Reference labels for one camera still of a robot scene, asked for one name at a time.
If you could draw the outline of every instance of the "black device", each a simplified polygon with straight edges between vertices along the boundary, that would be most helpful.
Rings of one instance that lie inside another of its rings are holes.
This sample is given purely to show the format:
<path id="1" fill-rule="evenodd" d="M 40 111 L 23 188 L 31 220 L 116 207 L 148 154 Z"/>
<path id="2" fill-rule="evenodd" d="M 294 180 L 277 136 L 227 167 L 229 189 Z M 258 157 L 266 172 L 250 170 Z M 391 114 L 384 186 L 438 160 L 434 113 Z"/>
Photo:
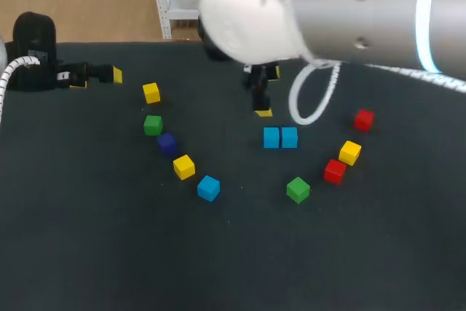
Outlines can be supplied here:
<path id="1" fill-rule="evenodd" d="M 94 66 L 87 62 L 63 64 L 57 59 L 57 36 L 52 18 L 25 12 L 15 21 L 13 41 L 5 44 L 8 61 L 34 56 L 40 65 L 18 67 L 7 88 L 19 91 L 51 90 L 56 87 L 86 87 L 90 76 L 100 82 L 122 82 L 121 71 L 112 65 Z"/>

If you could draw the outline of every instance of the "block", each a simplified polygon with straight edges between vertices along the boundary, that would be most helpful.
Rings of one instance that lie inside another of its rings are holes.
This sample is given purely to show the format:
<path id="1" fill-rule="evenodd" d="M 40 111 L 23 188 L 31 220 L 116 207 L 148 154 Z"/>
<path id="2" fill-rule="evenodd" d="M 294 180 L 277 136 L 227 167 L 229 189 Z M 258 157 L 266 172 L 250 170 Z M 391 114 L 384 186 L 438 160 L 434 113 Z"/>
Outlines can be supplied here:
<path id="1" fill-rule="evenodd" d="M 84 83 L 83 87 L 78 87 L 77 85 L 70 85 L 70 89 L 87 89 L 87 82 Z"/>
<path id="2" fill-rule="evenodd" d="M 268 111 L 255 111 L 255 112 L 257 113 L 258 116 L 264 117 L 264 118 L 274 116 L 274 114 L 272 113 L 272 109 L 269 109 Z"/>
<path id="3" fill-rule="evenodd" d="M 346 164 L 339 162 L 338 160 L 331 160 L 328 162 L 327 167 L 325 168 L 325 174 L 323 178 L 325 181 L 339 185 L 343 180 L 344 172 L 346 169 Z"/>
<path id="4" fill-rule="evenodd" d="M 196 173 L 196 168 L 191 158 L 187 154 L 173 161 L 173 168 L 175 169 L 176 175 L 181 180 L 193 176 Z"/>
<path id="5" fill-rule="evenodd" d="M 311 187 L 302 178 L 295 178 L 286 186 L 286 194 L 297 204 L 308 198 Z"/>
<path id="6" fill-rule="evenodd" d="M 123 72 L 114 66 L 114 83 L 123 84 Z"/>
<path id="7" fill-rule="evenodd" d="M 277 127 L 264 128 L 264 148 L 278 149 L 280 147 L 280 131 Z"/>
<path id="8" fill-rule="evenodd" d="M 359 157 L 360 152 L 361 146 L 359 146 L 357 143 L 347 141 L 341 148 L 338 159 L 343 163 L 347 163 L 348 165 L 354 165 Z"/>
<path id="9" fill-rule="evenodd" d="M 356 115 L 354 127 L 355 129 L 368 133 L 372 128 L 373 123 L 374 113 L 371 111 L 366 111 L 365 109 L 361 109 Z"/>
<path id="10" fill-rule="evenodd" d="M 161 136 L 163 121 L 161 116 L 147 116 L 144 122 L 144 133 L 147 136 Z"/>
<path id="11" fill-rule="evenodd" d="M 295 149 L 298 147 L 298 128 L 282 127 L 282 148 Z"/>
<path id="12" fill-rule="evenodd" d="M 147 103 L 156 103 L 160 101 L 160 91 L 157 83 L 143 85 L 143 90 Z"/>
<path id="13" fill-rule="evenodd" d="M 209 202 L 212 202 L 220 192 L 220 181 L 205 176 L 197 185 L 197 195 Z"/>
<path id="14" fill-rule="evenodd" d="M 176 147 L 175 138 L 172 134 L 165 133 L 157 138 L 157 144 L 166 157 L 178 156 L 178 148 Z"/>

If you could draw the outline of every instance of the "dark gray mat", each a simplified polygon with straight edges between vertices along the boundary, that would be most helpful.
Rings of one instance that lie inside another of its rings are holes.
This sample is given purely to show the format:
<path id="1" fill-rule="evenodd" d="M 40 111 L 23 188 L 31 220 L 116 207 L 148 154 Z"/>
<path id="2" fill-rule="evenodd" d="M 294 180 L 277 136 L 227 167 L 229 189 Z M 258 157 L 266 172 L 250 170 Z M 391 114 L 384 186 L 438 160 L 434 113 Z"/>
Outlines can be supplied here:
<path id="1" fill-rule="evenodd" d="M 63 44 L 67 61 L 113 63 L 125 84 L 8 92 L 0 132 L 0 309 L 459 310 L 466 307 L 466 95 L 344 66 L 300 148 L 261 147 L 290 125 L 300 63 L 270 85 L 275 118 L 250 111 L 241 68 L 196 44 Z M 308 114 L 328 71 L 306 84 Z M 142 84 L 163 102 L 147 106 Z M 355 132 L 359 108 L 376 128 Z M 147 114 L 195 161 L 181 182 Z M 341 187 L 323 169 L 346 140 L 363 146 Z M 197 198 L 205 175 L 214 203 Z M 296 205 L 285 186 L 312 187 Z"/>

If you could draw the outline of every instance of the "white cable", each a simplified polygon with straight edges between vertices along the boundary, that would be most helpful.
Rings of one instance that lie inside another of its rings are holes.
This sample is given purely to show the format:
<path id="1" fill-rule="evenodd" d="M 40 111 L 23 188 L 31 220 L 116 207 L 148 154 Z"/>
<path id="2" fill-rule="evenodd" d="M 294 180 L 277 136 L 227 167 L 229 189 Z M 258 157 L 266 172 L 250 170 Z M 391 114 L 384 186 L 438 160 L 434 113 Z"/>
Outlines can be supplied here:
<path id="1" fill-rule="evenodd" d="M 3 112 L 3 100 L 5 99 L 5 92 L 7 91 L 7 85 L 9 78 L 12 76 L 16 68 L 21 66 L 29 65 L 40 65 L 41 63 L 34 56 L 22 56 L 12 61 L 3 71 L 3 74 L 0 77 L 0 123 L 1 123 L 1 114 Z"/>
<path id="2" fill-rule="evenodd" d="M 299 91 L 301 90 L 303 83 L 306 81 L 309 75 L 315 70 L 315 67 L 309 64 L 301 70 L 301 72 L 295 78 L 293 85 L 291 86 L 290 95 L 288 97 L 288 108 L 290 109 L 291 117 L 296 123 L 300 125 L 309 125 L 320 118 L 322 113 L 327 108 L 327 105 L 330 102 L 330 99 L 335 90 L 336 82 L 340 74 L 340 66 L 341 66 L 340 63 L 337 63 L 336 65 L 333 66 L 333 70 L 332 70 L 330 82 L 328 83 L 327 91 L 325 92 L 323 99 L 319 103 L 319 106 L 315 109 L 314 113 L 308 116 L 307 118 L 303 118 L 299 114 L 298 97 L 299 97 Z"/>

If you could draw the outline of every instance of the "light blue cube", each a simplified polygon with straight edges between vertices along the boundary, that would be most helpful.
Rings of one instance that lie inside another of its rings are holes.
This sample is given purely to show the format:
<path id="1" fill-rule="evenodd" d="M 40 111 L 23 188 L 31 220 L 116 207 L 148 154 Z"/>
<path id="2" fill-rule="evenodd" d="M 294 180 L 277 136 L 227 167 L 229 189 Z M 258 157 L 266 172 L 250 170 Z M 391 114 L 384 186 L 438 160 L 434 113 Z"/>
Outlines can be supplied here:
<path id="1" fill-rule="evenodd" d="M 264 148 L 278 149 L 280 147 L 280 130 L 277 127 L 264 128 Z"/>
<path id="2" fill-rule="evenodd" d="M 209 202 L 212 202 L 220 192 L 220 181 L 205 176 L 197 185 L 197 195 Z"/>
<path id="3" fill-rule="evenodd" d="M 298 147 L 298 129 L 296 127 L 282 127 L 282 148 L 295 149 Z"/>

